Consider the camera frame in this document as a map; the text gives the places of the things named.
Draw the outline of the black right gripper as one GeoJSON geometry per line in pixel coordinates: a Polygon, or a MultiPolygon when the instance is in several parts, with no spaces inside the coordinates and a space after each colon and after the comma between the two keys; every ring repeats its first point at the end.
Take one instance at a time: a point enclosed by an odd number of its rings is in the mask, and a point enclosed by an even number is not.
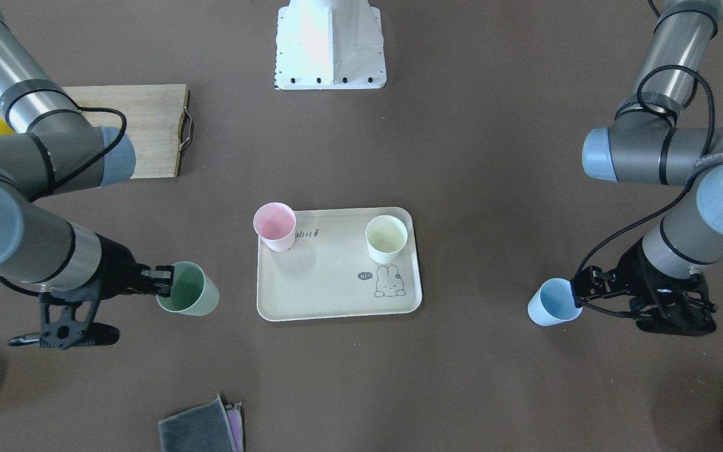
{"type": "Polygon", "coordinates": [[[173,283],[170,280],[146,281],[149,279],[173,279],[173,266],[156,266],[150,269],[138,263],[132,252],[123,244],[98,235],[101,245],[100,262],[92,281],[99,286],[99,300],[114,298],[120,294],[152,294],[168,298],[173,283]]]}

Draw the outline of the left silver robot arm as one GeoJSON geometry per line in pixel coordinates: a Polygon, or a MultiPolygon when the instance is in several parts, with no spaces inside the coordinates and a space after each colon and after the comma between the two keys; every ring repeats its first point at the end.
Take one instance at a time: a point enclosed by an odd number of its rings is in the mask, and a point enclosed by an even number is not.
{"type": "Polygon", "coordinates": [[[682,186],[659,223],[614,270],[585,263],[572,286],[586,306],[628,295],[629,316],[706,315],[703,271],[723,259],[723,126],[699,66],[723,20],[723,1],[662,2],[648,53],[610,127],[594,129],[582,149],[591,178],[682,186]]]}

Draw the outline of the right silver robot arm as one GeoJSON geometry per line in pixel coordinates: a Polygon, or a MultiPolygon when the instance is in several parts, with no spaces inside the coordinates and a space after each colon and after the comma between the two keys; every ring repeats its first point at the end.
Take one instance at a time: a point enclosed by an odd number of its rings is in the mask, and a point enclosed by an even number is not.
{"type": "Polygon", "coordinates": [[[51,80],[0,10],[0,283],[55,304],[171,291],[173,268],[138,263],[129,249],[36,205],[40,198],[103,188],[132,177],[126,115],[75,102],[51,80]],[[118,117],[93,126],[84,112],[118,117]]]}

